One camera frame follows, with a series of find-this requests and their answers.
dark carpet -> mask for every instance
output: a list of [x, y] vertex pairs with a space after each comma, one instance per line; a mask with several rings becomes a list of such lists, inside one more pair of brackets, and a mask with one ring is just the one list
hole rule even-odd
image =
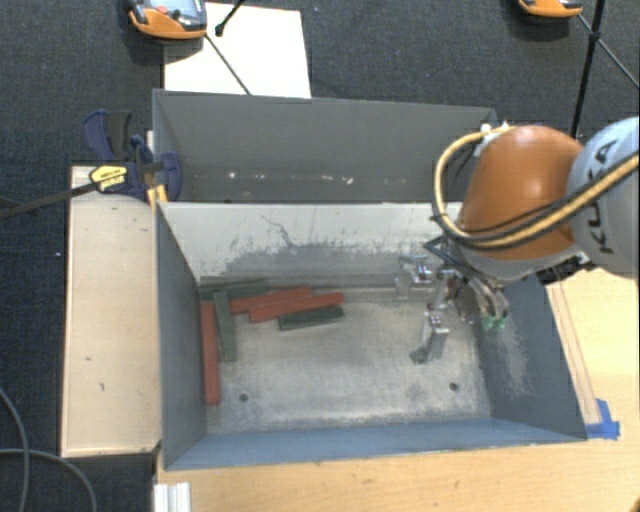
[[[578, 20], [532, 24], [515, 0], [265, 0], [297, 9], [316, 97], [494, 107], [509, 121], [568, 131], [588, 34]], [[590, 20], [595, 1], [589, 0]], [[603, 38], [638, 76], [640, 3], [607, 2]], [[90, 112], [133, 112], [151, 127], [151, 89], [162, 86], [162, 48], [128, 26], [119, 0], [21, 0], [0, 16], [0, 196], [29, 201], [68, 186], [73, 162], [91, 159], [80, 123]], [[638, 91], [596, 51], [580, 134], [638, 115]], [[56, 452], [60, 423], [66, 206], [0, 221], [0, 386], [36, 449]], [[0, 406], [0, 448], [18, 447]], [[101, 511], [146, 511], [148, 456], [76, 461]], [[34, 461], [28, 510], [89, 510], [80, 483]], [[0, 510], [17, 509], [21, 461], [0, 459]]]

black stand pole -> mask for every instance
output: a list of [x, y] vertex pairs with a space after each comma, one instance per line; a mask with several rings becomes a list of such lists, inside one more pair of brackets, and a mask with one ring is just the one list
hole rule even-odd
[[238, 0], [235, 5], [233, 6], [233, 9], [231, 9], [231, 12], [229, 14], [227, 14], [227, 17], [222, 20], [222, 23], [220, 23], [219, 25], [216, 26], [216, 36], [217, 37], [222, 37], [222, 34], [224, 34], [224, 27], [227, 24], [227, 22], [231, 19], [231, 17], [236, 13], [236, 11], [238, 9], [240, 9], [240, 6], [245, 2], [245, 0]]
[[605, 0], [598, 0], [596, 10], [593, 15], [593, 22], [589, 29], [589, 47], [587, 48], [587, 57], [584, 61], [582, 69], [582, 80], [580, 81], [580, 92], [578, 92], [578, 101], [576, 110], [573, 114], [573, 124], [571, 125], [571, 136], [575, 139], [578, 134], [578, 126], [580, 124], [580, 115], [582, 114], [582, 105], [584, 104], [584, 96], [587, 92], [587, 83], [589, 82], [589, 74], [591, 72], [591, 64], [593, 62], [593, 53], [596, 49], [598, 41], [600, 41], [600, 23], [602, 22], [602, 13], [604, 12]]

dark green block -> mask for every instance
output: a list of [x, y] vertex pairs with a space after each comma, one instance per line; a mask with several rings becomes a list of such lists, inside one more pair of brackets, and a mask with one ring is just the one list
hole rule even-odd
[[269, 286], [265, 279], [255, 279], [252, 281], [235, 281], [230, 283], [205, 284], [198, 287], [200, 300], [213, 300], [213, 294], [226, 291], [229, 300], [244, 299], [264, 295], [269, 291]]
[[281, 331], [290, 331], [314, 325], [332, 324], [340, 321], [343, 316], [344, 311], [340, 306], [329, 306], [282, 315], [278, 317], [278, 325]]
[[236, 335], [227, 292], [214, 292], [213, 303], [216, 308], [218, 333], [220, 334], [220, 344], [222, 345], [222, 360], [225, 362], [235, 361], [237, 359]]

red block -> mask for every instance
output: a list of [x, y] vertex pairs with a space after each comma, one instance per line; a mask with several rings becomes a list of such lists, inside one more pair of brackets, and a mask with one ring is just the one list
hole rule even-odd
[[299, 311], [309, 311], [311, 309], [324, 308], [327, 306], [337, 306], [343, 302], [344, 295], [338, 292], [295, 299], [288, 302], [280, 302], [279, 304], [250, 309], [249, 320], [252, 322], [264, 322], [267, 320], [274, 320], [280, 315], [285, 315], [287, 313], [298, 313]]
[[202, 330], [202, 373], [204, 398], [208, 405], [220, 404], [220, 370], [218, 368], [218, 342], [216, 339], [216, 309], [213, 302], [200, 303]]
[[256, 295], [255, 297], [233, 299], [229, 301], [229, 307], [231, 308], [231, 314], [237, 315], [240, 313], [246, 313], [250, 309], [312, 296], [313, 290], [311, 290], [311, 288], [308, 286], [300, 286], [299, 288], [289, 288], [287, 290], [266, 293], [264, 295]]

bin floor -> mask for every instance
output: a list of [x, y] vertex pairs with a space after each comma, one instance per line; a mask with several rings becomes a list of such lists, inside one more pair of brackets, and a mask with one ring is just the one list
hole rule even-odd
[[209, 433], [257, 432], [489, 417], [475, 339], [452, 308], [441, 359], [414, 364], [433, 291], [350, 289], [338, 323], [280, 331], [234, 317], [238, 360], [221, 363], [222, 403]]

